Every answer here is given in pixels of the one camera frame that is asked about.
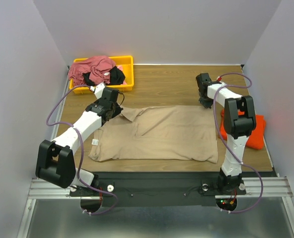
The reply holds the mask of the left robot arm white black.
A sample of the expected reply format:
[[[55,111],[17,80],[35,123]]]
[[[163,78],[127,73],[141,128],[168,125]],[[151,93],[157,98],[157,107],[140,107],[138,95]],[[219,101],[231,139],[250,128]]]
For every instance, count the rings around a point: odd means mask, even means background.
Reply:
[[[84,149],[84,141],[100,129],[110,119],[122,111],[117,103],[121,92],[118,89],[101,83],[90,87],[96,101],[88,105],[80,118],[73,124],[67,123],[69,128],[53,140],[44,140],[38,149],[35,175],[61,188],[81,186],[87,195],[94,195],[98,191],[98,182],[94,174],[76,166],[74,155],[78,149]]]

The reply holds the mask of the beige t shirt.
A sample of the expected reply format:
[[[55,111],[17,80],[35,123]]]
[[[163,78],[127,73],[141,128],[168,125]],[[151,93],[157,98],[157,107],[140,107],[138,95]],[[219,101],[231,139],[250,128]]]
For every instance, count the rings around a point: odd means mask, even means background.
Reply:
[[[93,134],[89,157],[218,161],[213,112],[202,106],[124,108]]]

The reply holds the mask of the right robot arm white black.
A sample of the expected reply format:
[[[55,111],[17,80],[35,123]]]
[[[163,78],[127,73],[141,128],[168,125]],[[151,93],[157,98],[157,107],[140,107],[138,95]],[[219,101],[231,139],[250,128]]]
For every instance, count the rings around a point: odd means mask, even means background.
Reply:
[[[211,80],[208,73],[196,76],[199,90],[199,103],[205,108],[224,108],[223,127],[226,132],[224,162],[221,166],[217,189],[229,193],[242,187],[242,165],[246,143],[256,128],[254,101],[251,96],[242,96],[228,89],[221,77]]]

